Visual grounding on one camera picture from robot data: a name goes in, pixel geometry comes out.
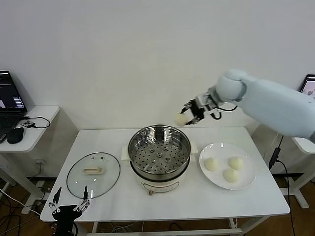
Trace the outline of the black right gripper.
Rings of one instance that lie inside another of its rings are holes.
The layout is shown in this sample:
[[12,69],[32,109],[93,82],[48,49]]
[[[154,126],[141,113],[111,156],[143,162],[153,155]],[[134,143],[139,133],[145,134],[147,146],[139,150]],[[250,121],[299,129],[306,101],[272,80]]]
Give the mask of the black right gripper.
[[201,120],[205,118],[205,113],[210,112],[210,116],[214,120],[220,120],[221,119],[221,112],[218,112],[218,115],[216,116],[213,112],[214,109],[217,109],[219,106],[216,101],[211,100],[209,104],[199,107],[197,104],[197,100],[190,100],[188,103],[184,105],[184,107],[181,110],[181,113],[185,113],[186,111],[190,110],[193,118],[186,122],[186,125],[195,125],[199,123]]

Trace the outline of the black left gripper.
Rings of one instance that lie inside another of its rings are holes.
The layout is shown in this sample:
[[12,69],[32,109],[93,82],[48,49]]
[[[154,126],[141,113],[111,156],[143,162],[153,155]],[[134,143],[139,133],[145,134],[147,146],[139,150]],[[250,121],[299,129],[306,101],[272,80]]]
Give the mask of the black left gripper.
[[62,188],[60,187],[54,195],[53,200],[49,202],[49,207],[52,210],[52,217],[57,224],[54,236],[77,236],[79,230],[74,221],[81,217],[82,212],[84,212],[90,205],[87,186],[85,186],[84,189],[83,200],[78,206],[68,205],[59,207],[61,191]]

